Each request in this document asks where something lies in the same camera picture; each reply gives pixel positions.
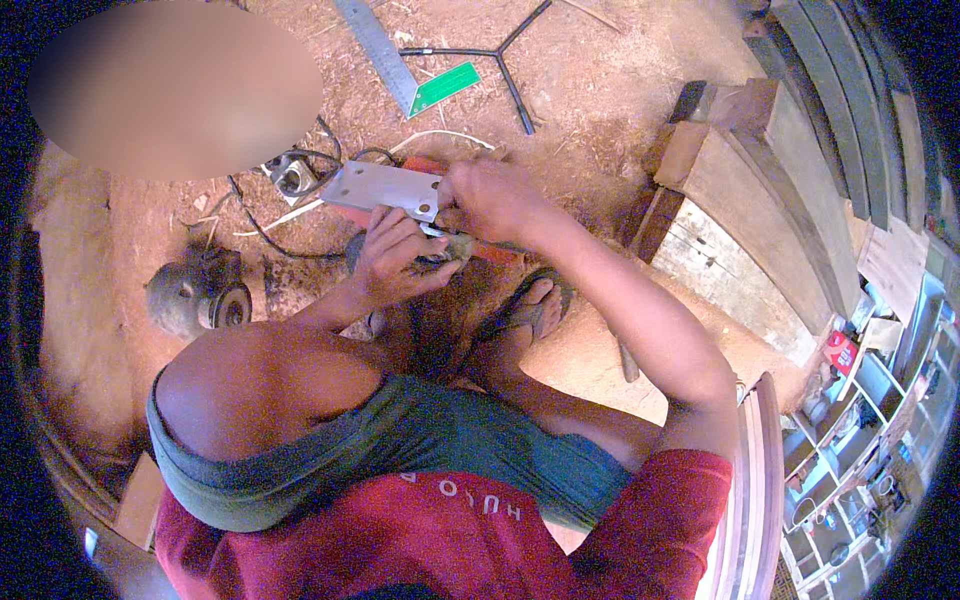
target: power cord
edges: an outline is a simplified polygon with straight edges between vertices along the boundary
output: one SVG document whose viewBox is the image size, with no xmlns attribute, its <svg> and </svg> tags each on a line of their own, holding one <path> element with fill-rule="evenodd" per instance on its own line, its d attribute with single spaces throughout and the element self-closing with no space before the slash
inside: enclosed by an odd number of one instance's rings
<svg viewBox="0 0 960 600">
<path fill-rule="evenodd" d="M 293 156 L 296 158 L 307 158 L 307 157 L 321 158 L 329 162 L 333 166 L 333 168 L 330 169 L 329 171 L 321 172 L 320 176 L 317 177 L 317 182 L 314 185 L 311 185 L 308 189 L 298 193 L 285 192 L 287 196 L 290 196 L 293 198 L 301 198 L 303 196 L 312 194 L 313 192 L 320 189 L 322 186 L 329 183 L 330 180 L 332 180 L 337 175 L 337 173 L 339 173 L 340 170 L 344 168 L 344 163 L 341 160 L 343 156 L 343 151 L 340 146 L 340 140 L 337 139 L 337 136 L 334 135 L 333 130 L 330 129 L 330 127 L 326 124 L 326 122 L 323 120 L 323 118 L 320 115 L 317 115 L 317 124 L 320 125 L 321 130 L 323 130 L 324 133 L 326 133 L 327 137 L 329 137 L 330 141 L 333 143 L 333 155 L 328 155 L 322 152 L 318 152 L 316 150 L 304 150 L 302 148 L 297 148 L 295 146 L 294 148 L 284 152 L 281 156 Z M 361 150 L 357 154 L 353 155 L 353 158 L 351 160 L 359 160 L 362 156 L 366 156 L 369 154 L 383 155 L 386 158 L 388 158 L 395 167 L 399 167 L 401 164 L 401 161 L 397 159 L 396 156 L 391 154 L 389 151 L 383 150 L 382 148 L 367 148 L 365 150 Z M 267 235 L 267 232 L 263 230 L 260 224 L 256 222 L 256 219 L 253 218 L 253 214 L 250 212 L 250 209 L 247 207 L 246 203 L 244 202 L 243 192 L 240 190 L 240 186 L 237 185 L 237 182 L 233 178 L 233 175 L 227 175 L 227 180 L 229 181 L 229 184 L 230 184 L 230 191 L 232 191 L 233 195 L 237 197 L 237 201 L 240 203 L 240 208 L 243 209 L 244 214 L 247 215 L 247 220 L 250 221 L 250 224 L 253 227 L 253 229 L 256 230 L 256 232 L 259 234 L 261 238 L 263 238 L 263 241 L 266 242 L 268 246 L 270 246 L 271 248 L 273 248 L 283 256 L 286 256 L 287 258 L 297 258 L 302 260 L 339 260 L 346 256 L 343 252 L 327 252 L 325 254 L 307 254 L 307 253 L 300 253 L 300 252 L 292 252 L 290 250 L 287 250 L 286 248 L 283 248 L 277 242 L 271 239 L 271 237 Z"/>
</svg>

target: wooden beam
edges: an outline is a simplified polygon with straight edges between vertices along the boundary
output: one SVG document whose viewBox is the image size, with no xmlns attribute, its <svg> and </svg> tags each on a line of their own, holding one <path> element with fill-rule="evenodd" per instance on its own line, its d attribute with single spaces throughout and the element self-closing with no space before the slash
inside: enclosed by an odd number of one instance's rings
<svg viewBox="0 0 960 600">
<path fill-rule="evenodd" d="M 906 186 L 904 182 L 903 150 L 900 145 L 897 115 L 894 110 L 891 85 L 886 65 L 880 58 L 876 41 L 860 20 L 852 3 L 829 2 L 849 28 L 853 35 L 855 46 L 867 65 L 869 78 L 864 81 L 867 90 L 870 89 L 876 96 L 876 108 L 879 111 L 880 133 L 883 137 L 885 149 L 884 164 L 887 173 L 887 189 L 889 193 L 890 214 L 901 221 L 906 221 Z"/>
<path fill-rule="evenodd" d="M 830 128 L 830 122 L 824 111 L 824 104 L 820 101 L 817 89 L 806 72 L 804 62 L 797 54 L 797 49 L 793 47 L 786 32 L 776 19 L 754 19 L 744 28 L 743 40 L 766 71 L 767 77 L 782 81 L 793 99 L 804 106 L 806 117 L 817 135 L 817 142 L 827 162 L 837 194 L 842 198 L 849 198 L 850 192 L 847 189 L 843 161 L 840 159 L 840 150 L 837 148 L 833 129 Z M 860 215 L 861 219 L 869 217 L 869 213 Z"/>
<path fill-rule="evenodd" d="M 651 265 L 723 310 L 771 348 L 803 367 L 817 341 L 754 260 L 690 200 Z"/>
<path fill-rule="evenodd" d="M 684 195 L 672 189 L 660 187 L 654 194 L 653 200 L 643 213 L 640 228 L 634 239 L 627 246 L 627 251 L 636 254 L 640 260 L 648 265 L 653 261 L 663 238 L 677 218 L 677 211 L 684 203 Z"/>
<path fill-rule="evenodd" d="M 857 137 L 850 105 L 827 48 L 797 0 L 775 0 L 771 11 L 797 49 L 824 104 L 843 161 L 853 214 L 860 219 L 871 217 L 875 219 L 875 225 L 886 227 L 885 213 L 876 216 L 871 214 L 872 195 L 868 194 L 867 171 L 860 152 L 861 141 Z"/>
<path fill-rule="evenodd" d="M 845 201 L 829 182 L 809 121 L 786 87 L 774 80 L 749 80 L 737 99 L 736 108 L 716 125 L 732 132 L 746 153 L 744 161 L 755 164 L 757 178 L 769 183 L 830 308 L 849 319 L 860 299 L 860 277 Z"/>
<path fill-rule="evenodd" d="M 802 21 L 799 13 L 803 13 L 813 29 L 814 36 L 826 49 L 833 72 L 842 87 L 842 100 L 850 108 L 853 126 L 856 129 L 856 138 L 867 177 L 871 220 L 877 227 L 887 229 L 887 215 L 898 213 L 898 203 L 890 181 L 890 170 L 894 168 L 890 158 L 892 149 L 883 132 L 880 108 L 871 84 L 870 71 L 856 38 L 844 20 L 843 14 L 840 13 L 840 9 L 833 2 L 777 0 L 773 6 L 774 13 L 788 32 L 790 28 L 780 17 L 780 13 L 787 6 L 791 7 L 792 10 L 789 13 L 796 17 L 798 24 Z"/>
<path fill-rule="evenodd" d="M 737 146 L 732 134 L 709 124 L 678 123 L 655 180 L 687 196 L 729 233 L 819 335 L 833 311 L 782 202 Z"/>
<path fill-rule="evenodd" d="M 913 96 L 898 91 L 892 93 L 906 172 L 906 223 L 915 233 L 920 233 L 926 219 L 926 166 L 920 115 Z"/>
</svg>

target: sandal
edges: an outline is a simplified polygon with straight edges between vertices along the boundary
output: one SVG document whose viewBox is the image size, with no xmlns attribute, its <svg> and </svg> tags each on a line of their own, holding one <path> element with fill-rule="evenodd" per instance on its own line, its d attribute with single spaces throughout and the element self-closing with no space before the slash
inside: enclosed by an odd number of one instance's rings
<svg viewBox="0 0 960 600">
<path fill-rule="evenodd" d="M 484 342 L 492 340 L 504 331 L 509 331 L 525 325 L 530 325 L 533 327 L 534 342 L 540 339 L 540 335 L 543 333 L 543 322 L 540 318 L 543 315 L 542 302 L 537 304 L 521 303 L 523 296 L 525 296 L 526 293 L 529 292 L 534 286 L 534 283 L 540 279 L 550 279 L 553 281 L 554 285 L 560 286 L 560 321 L 562 323 L 564 317 L 566 316 L 567 310 L 570 308 L 570 301 L 573 299 L 573 288 L 560 276 L 559 273 L 557 273 L 555 269 L 543 267 L 541 269 L 537 269 L 524 278 L 510 299 L 507 300 L 498 311 L 480 324 L 477 334 L 473 338 L 473 344 L 483 344 Z"/>
</svg>

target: steel ruler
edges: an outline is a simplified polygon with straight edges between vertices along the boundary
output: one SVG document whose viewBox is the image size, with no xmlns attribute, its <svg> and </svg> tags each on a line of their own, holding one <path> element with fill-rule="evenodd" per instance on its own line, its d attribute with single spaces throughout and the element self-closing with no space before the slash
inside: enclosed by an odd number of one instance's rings
<svg viewBox="0 0 960 600">
<path fill-rule="evenodd" d="M 367 58 L 373 63 L 377 75 L 396 100 L 403 116 L 409 118 L 408 115 L 417 96 L 417 80 L 403 63 L 394 43 L 384 31 L 383 25 L 376 20 L 376 16 L 364 0 L 334 1 L 340 15 L 363 46 Z"/>
</svg>

